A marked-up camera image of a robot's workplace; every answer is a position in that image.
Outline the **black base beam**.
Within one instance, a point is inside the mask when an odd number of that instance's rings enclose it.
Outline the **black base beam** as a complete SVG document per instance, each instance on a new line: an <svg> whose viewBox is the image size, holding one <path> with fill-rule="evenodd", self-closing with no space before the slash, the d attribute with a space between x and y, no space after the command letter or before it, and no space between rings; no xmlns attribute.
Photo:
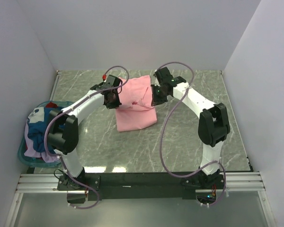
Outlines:
<svg viewBox="0 0 284 227"><path fill-rule="evenodd" d="M225 177L220 171L213 175L199 172L188 178L172 177L168 173L86 173L79 177L81 186L67 175L58 180L58 191L83 191L88 201L97 199L155 199L182 198L213 203L216 195L205 196L201 190L209 193L223 189Z"/></svg>

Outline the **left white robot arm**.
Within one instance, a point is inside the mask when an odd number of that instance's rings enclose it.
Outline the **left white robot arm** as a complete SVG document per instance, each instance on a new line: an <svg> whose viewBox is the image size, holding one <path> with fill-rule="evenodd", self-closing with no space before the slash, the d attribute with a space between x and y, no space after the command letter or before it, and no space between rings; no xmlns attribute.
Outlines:
<svg viewBox="0 0 284 227"><path fill-rule="evenodd" d="M80 190L85 185L85 178L81 175L84 168L79 161L76 147L79 142L79 125L99 107L105 105L109 108L117 108L121 103L120 86L109 87L102 85L100 89L89 90L86 95L63 108L60 111L51 111L49 122L44 134L44 147L51 146L54 149L54 157L60 159L64 170L68 175L68 184L74 190Z"/></svg>

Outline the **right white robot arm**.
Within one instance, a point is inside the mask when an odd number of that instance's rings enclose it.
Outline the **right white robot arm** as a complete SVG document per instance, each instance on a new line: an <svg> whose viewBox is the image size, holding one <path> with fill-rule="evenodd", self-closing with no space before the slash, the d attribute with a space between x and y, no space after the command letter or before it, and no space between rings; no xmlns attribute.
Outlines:
<svg viewBox="0 0 284 227"><path fill-rule="evenodd" d="M220 154L224 141L230 133L230 123L228 118L227 107L223 103L216 104L189 86L187 82L182 82L176 86L152 85L154 105L160 105L167 101L167 96L178 99L176 105L166 116L160 135L159 156L164 170L176 178L188 178L199 172L198 183L202 188L208 189L215 183L213 174L219 169L224 169L220 163ZM169 118L179 106L185 104L198 117L198 136L203 143L203 154L200 167L187 175L177 175L168 170L164 163L162 155L162 145L164 132Z"/></svg>

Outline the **red garment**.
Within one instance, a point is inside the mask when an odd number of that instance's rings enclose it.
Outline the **red garment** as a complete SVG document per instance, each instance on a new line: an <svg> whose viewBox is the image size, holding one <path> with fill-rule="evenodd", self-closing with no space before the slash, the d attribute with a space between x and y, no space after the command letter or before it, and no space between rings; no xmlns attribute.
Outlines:
<svg viewBox="0 0 284 227"><path fill-rule="evenodd" d="M57 108L58 105L55 104L55 103L53 103L53 102L49 102L49 103L46 104L45 107L46 107L46 108Z"/></svg>

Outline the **teal laundry basket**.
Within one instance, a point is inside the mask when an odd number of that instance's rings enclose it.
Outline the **teal laundry basket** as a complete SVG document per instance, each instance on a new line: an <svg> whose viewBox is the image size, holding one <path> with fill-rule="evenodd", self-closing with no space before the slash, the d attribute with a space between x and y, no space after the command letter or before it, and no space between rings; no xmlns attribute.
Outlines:
<svg viewBox="0 0 284 227"><path fill-rule="evenodd" d="M68 107L72 104L72 102L70 101L45 101L43 103L41 103L40 105L38 105L37 107L45 107L47 103L49 102L53 102L55 104L57 104L58 106L61 106L62 108ZM53 163L46 163L44 162L41 158L31 158L31 157L26 157L24 155L24 152L26 151L27 146L26 146L26 142L25 142L25 137L23 137L21 143L20 143L20 147L18 149L18 158L19 160L30 167L38 167L38 168L54 168L56 166L59 166L60 163L58 162L53 162Z"/></svg>

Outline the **lavender t shirt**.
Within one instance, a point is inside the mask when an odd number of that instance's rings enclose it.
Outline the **lavender t shirt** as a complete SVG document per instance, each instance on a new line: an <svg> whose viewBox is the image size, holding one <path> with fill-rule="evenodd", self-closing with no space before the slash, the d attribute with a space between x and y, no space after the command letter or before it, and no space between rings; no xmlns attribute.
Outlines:
<svg viewBox="0 0 284 227"><path fill-rule="evenodd" d="M46 163L53 163L53 162L58 162L60 163L59 158L57 157L52 157L46 154L46 152L37 152L34 147L33 147L33 141L28 137L28 125L25 125L25 132L24 132L24 137L25 137L25 142L27 149L24 152L24 155L26 157L31 157L31 158L41 158L44 162Z"/></svg>

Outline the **pink t shirt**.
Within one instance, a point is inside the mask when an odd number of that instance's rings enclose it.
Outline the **pink t shirt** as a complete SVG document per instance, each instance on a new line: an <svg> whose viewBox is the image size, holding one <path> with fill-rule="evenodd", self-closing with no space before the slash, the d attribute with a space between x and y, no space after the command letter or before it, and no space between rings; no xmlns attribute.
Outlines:
<svg viewBox="0 0 284 227"><path fill-rule="evenodd" d="M149 75L129 79L119 88L121 105L115 110L118 132L145 129L157 122Z"/></svg>

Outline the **blue printed t shirt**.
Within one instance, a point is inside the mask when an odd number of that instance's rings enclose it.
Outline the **blue printed t shirt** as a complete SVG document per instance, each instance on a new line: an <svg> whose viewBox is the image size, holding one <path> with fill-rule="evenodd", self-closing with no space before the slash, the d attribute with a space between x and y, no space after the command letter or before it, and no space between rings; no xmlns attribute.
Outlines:
<svg viewBox="0 0 284 227"><path fill-rule="evenodd" d="M37 153L45 152L44 133L47 128L49 112L55 109L61 110L62 107L37 107L31 112L31 114L27 118L27 137L32 140L33 149Z"/></svg>

